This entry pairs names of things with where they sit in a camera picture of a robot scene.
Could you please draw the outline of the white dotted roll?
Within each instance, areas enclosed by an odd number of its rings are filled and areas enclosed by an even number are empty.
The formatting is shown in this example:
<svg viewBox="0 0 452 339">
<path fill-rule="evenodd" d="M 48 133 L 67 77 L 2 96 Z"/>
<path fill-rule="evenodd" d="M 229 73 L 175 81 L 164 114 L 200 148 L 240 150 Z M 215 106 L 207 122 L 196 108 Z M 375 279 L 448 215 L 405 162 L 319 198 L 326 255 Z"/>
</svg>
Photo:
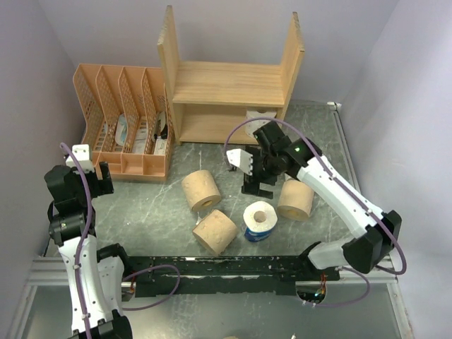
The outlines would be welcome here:
<svg viewBox="0 0 452 339">
<path fill-rule="evenodd" d="M 258 118 L 258 117 L 275 118 L 276 115 L 277 115 L 276 110 L 264 110 L 264 109 L 247 110 L 246 111 L 246 119 L 247 120 L 254 119 L 254 120 L 244 125 L 245 133 L 250 138 L 253 138 L 254 132 L 257 129 L 261 128 L 264 124 L 267 124 L 269 122 L 269 120 L 265 120 L 265 119 L 255 120 L 255 118 Z"/>
</svg>

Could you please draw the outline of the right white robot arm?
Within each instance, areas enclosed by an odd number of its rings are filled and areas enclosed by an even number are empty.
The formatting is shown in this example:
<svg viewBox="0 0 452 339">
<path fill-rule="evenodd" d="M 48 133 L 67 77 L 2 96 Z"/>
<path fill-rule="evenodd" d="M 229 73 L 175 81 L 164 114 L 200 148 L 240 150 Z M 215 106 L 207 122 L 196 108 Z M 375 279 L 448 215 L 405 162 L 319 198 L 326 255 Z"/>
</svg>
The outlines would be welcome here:
<svg viewBox="0 0 452 339">
<path fill-rule="evenodd" d="M 321 149 L 301 136 L 291 141 L 280 128 L 283 121 L 267 118 L 253 132 L 257 147 L 241 151 L 246 162 L 238 168 L 244 173 L 242 192 L 272 198 L 262 183 L 274 185 L 281 174 L 313 189 L 343 220 L 350 239 L 316 242 L 300 256 L 299 271 L 306 280 L 316 280 L 324 269 L 349 265 L 367 274 L 395 247 L 401 216 L 394 210 L 383 211 L 363 197 L 332 166 Z"/>
</svg>

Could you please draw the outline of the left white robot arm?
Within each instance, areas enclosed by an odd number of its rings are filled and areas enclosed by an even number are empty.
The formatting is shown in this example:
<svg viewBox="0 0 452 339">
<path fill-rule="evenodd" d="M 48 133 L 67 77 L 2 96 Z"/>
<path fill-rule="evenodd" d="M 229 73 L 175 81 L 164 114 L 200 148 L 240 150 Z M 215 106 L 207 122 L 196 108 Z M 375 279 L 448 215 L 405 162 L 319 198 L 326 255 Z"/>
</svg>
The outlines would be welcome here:
<svg viewBox="0 0 452 339">
<path fill-rule="evenodd" d="M 121 307 L 121 282 L 132 272 L 119 244 L 97 247 L 92 199 L 113 194 L 108 164 L 102 175 L 54 166 L 44 180 L 52 195 L 49 235 L 58 247 L 71 293 L 72 338 L 132 338 L 131 324 Z"/>
</svg>

